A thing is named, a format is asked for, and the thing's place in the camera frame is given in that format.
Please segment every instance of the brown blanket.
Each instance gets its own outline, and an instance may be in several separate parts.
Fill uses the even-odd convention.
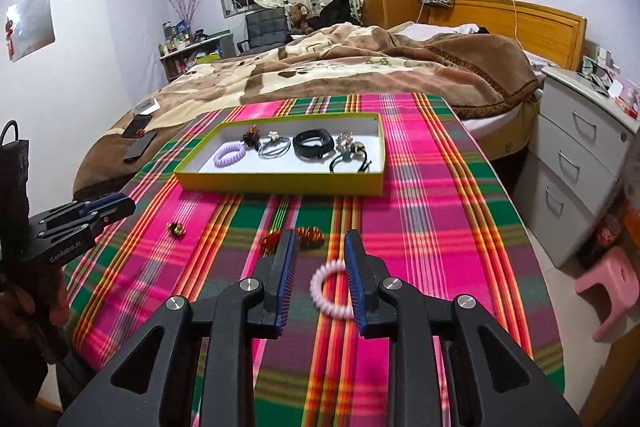
[[[511,39],[487,34],[437,35],[426,42],[350,24],[320,30],[255,57],[194,67],[153,94],[161,108],[147,131],[158,133],[134,163],[122,161],[131,140],[120,118],[87,153],[74,196],[119,190],[186,124],[237,105],[366,92],[417,91],[443,97],[463,119],[507,112],[538,87],[529,61]]]

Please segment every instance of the tile floor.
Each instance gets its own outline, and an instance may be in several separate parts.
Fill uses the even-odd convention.
[[[589,395],[600,368],[609,355],[611,343],[629,331],[640,321],[637,314],[627,317],[606,343],[595,343],[593,331],[601,324],[596,308],[574,291],[576,266],[567,263],[557,269],[536,237],[527,229],[529,240],[540,263],[546,287],[556,312],[560,339],[564,348],[564,371],[566,386],[564,397],[576,412],[580,412]]]

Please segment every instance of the drawer handle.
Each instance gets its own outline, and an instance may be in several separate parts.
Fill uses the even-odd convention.
[[[546,196],[546,204],[549,208],[551,208],[551,212],[556,214],[556,216],[561,216],[562,211],[564,210],[564,203],[562,203],[561,201],[558,201],[558,198],[554,197],[554,195],[551,192],[549,192],[549,187],[545,189],[545,196]],[[558,210],[558,212],[556,212],[549,204],[549,196],[551,196],[551,199],[554,200],[560,206],[560,210]]]
[[[569,165],[571,165],[577,171],[576,174],[575,174],[575,179],[577,180],[578,176],[580,175],[580,166],[576,165],[569,158],[567,158],[564,154],[562,154],[562,151],[558,151],[558,154],[562,159],[564,159],[564,161],[569,163]]]
[[[575,120],[576,118],[579,118],[579,119],[580,119],[580,120],[582,120],[585,124],[587,124],[587,125],[589,125],[589,126],[593,127],[593,139],[595,139],[595,138],[596,138],[596,131],[597,131],[598,126],[596,126],[596,124],[594,124],[594,123],[591,123],[591,122],[590,122],[589,120],[587,120],[586,118],[584,118],[584,117],[580,116],[580,115],[579,115],[578,113],[576,113],[575,111],[572,111],[572,113],[574,114],[574,120]]]

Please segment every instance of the pink stool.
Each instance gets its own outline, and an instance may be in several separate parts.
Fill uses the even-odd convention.
[[[631,266],[625,251],[613,247],[582,277],[575,281],[575,292],[582,293],[596,284],[602,284],[611,299],[611,313],[593,333],[593,340],[599,342],[616,320],[623,317],[640,294],[638,276]]]

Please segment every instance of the shallow rectangular box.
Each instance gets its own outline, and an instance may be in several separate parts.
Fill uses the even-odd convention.
[[[217,168],[213,155],[220,146],[238,142],[255,125],[261,142],[269,131],[292,139],[296,134],[324,128],[334,140],[343,131],[351,131],[353,140],[364,144],[371,165],[367,172],[356,172],[361,156],[350,162],[338,162],[335,172],[329,164],[338,153],[334,150],[321,159],[299,158],[293,146],[286,155],[263,159],[255,150],[248,150],[239,162]],[[375,112],[304,114],[242,120],[223,123],[211,131],[185,158],[175,175],[185,190],[228,193],[317,194],[324,196],[380,196],[385,168],[385,138],[380,115]]]

